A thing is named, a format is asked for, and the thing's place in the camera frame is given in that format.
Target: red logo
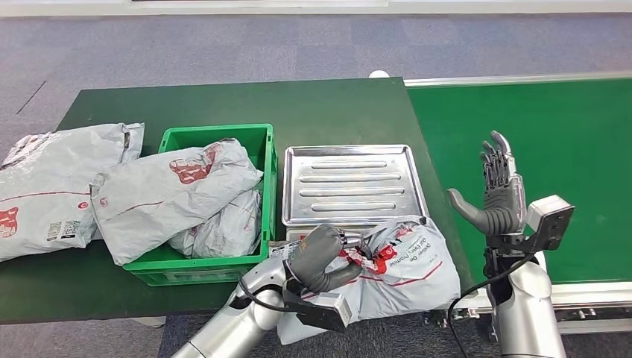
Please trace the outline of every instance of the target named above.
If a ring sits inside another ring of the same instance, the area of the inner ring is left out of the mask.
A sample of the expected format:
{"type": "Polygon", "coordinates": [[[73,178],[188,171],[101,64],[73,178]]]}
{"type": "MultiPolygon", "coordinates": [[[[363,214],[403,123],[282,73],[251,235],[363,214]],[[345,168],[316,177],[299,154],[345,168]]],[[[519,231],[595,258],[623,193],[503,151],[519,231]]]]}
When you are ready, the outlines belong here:
{"type": "Polygon", "coordinates": [[[380,259],[387,261],[397,256],[397,251],[391,245],[386,245],[382,250],[377,253],[377,257],[380,259]]]}
{"type": "Polygon", "coordinates": [[[12,207],[7,211],[0,211],[0,237],[9,237],[17,232],[17,216],[17,207],[12,207]]]}
{"type": "Polygon", "coordinates": [[[190,184],[206,178],[215,162],[218,145],[209,146],[203,153],[208,164],[204,165],[198,158],[176,159],[169,163],[169,168],[176,173],[182,184],[190,184]]]}
{"type": "Polygon", "coordinates": [[[413,229],[409,228],[408,226],[402,226],[399,229],[397,229],[397,232],[395,232],[395,239],[399,239],[400,237],[406,235],[407,233],[412,233],[413,229]]]}
{"type": "Polygon", "coordinates": [[[395,248],[391,245],[386,245],[373,258],[375,268],[369,268],[369,272],[372,272],[374,274],[384,274],[386,272],[386,262],[395,256],[397,256],[397,251],[395,251],[395,248]]]}
{"type": "Polygon", "coordinates": [[[206,178],[211,170],[211,165],[202,166],[199,160],[176,159],[169,163],[169,168],[176,173],[182,184],[190,184],[206,178]]]}

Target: plastic package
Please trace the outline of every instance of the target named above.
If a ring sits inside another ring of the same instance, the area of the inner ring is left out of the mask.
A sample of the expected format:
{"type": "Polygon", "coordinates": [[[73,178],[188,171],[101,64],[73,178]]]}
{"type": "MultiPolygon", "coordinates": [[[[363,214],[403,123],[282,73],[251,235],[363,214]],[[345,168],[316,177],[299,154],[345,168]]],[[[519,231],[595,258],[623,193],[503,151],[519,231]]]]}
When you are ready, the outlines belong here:
{"type": "MultiPolygon", "coordinates": [[[[430,218],[400,216],[363,235],[370,237],[366,252],[344,250],[329,265],[338,269],[352,260],[364,268],[356,279],[332,290],[347,299],[351,322],[433,310],[460,295],[456,267],[430,218]]],[[[295,314],[284,315],[277,327],[284,345],[322,332],[303,325],[295,314]]]]}
{"type": "Polygon", "coordinates": [[[239,257],[252,254],[259,244],[259,207],[256,190],[243,192],[201,225],[169,239],[186,257],[239,257]]]}
{"type": "Polygon", "coordinates": [[[85,248],[96,226],[88,183],[140,155],[143,124],[25,136],[0,166],[0,261],[85,248]]]}
{"type": "Polygon", "coordinates": [[[262,173],[236,139],[113,166],[90,184],[95,218],[116,265],[202,224],[262,173]]]}

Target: metal tray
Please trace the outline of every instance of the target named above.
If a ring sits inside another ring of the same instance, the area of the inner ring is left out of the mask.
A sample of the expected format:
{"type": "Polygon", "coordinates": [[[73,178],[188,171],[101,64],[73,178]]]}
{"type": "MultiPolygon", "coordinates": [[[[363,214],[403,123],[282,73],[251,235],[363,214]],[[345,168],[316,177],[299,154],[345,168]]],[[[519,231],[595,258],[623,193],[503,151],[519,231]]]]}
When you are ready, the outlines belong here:
{"type": "Polygon", "coordinates": [[[379,224],[427,216],[407,145],[323,145],[285,151],[285,226],[379,224]]]}
{"type": "MultiPolygon", "coordinates": [[[[362,231],[369,230],[369,229],[372,229],[374,227],[375,227],[375,225],[361,225],[361,226],[358,226],[358,225],[353,225],[353,226],[336,225],[336,228],[345,230],[346,232],[352,232],[352,233],[361,233],[362,231]]],[[[307,234],[311,233],[312,230],[314,230],[315,228],[316,228],[316,226],[293,227],[291,229],[288,229],[285,232],[285,240],[286,241],[296,241],[296,240],[305,239],[305,236],[307,236],[307,234]]]]}

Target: silver robotic arm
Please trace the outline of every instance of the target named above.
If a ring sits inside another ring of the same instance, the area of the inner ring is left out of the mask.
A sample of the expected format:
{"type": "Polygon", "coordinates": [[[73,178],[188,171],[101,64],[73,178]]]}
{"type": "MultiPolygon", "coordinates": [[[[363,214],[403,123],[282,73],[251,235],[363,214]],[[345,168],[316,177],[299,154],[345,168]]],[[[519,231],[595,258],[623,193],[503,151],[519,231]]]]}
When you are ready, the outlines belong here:
{"type": "Polygon", "coordinates": [[[480,154],[485,178],[483,210],[467,203],[456,189],[448,189],[450,203],[485,235],[484,274],[502,356],[566,358],[551,301],[551,281],[534,255],[559,246],[574,207],[553,195],[526,210],[522,177],[516,172],[509,143],[496,131],[491,137],[494,146],[483,142],[480,154]],[[525,224],[534,230],[533,235],[523,233],[525,224]]]}
{"type": "Polygon", "coordinates": [[[344,331],[350,308],[342,296],[326,292],[358,276],[361,267],[325,268],[341,249],[357,245],[361,240],[334,227],[317,227],[289,259],[269,258],[246,273],[224,307],[172,358],[245,357],[286,312],[307,325],[344,331]],[[300,298],[304,292],[320,293],[315,304],[300,298]]]}

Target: barcode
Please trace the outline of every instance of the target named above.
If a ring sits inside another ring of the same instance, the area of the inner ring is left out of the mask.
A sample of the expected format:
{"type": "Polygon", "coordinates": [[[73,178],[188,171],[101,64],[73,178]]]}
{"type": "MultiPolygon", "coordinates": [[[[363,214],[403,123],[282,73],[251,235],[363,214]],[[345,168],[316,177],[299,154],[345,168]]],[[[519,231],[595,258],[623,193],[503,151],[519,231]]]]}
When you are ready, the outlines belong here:
{"type": "Polygon", "coordinates": [[[75,234],[77,233],[77,230],[79,229],[79,224],[81,222],[77,221],[77,220],[68,220],[64,226],[63,226],[63,231],[61,233],[61,238],[62,239],[69,239],[71,237],[75,237],[75,234]]]}
{"type": "Polygon", "coordinates": [[[48,227],[48,238],[46,241],[55,240],[61,230],[61,222],[52,222],[48,227]]]}

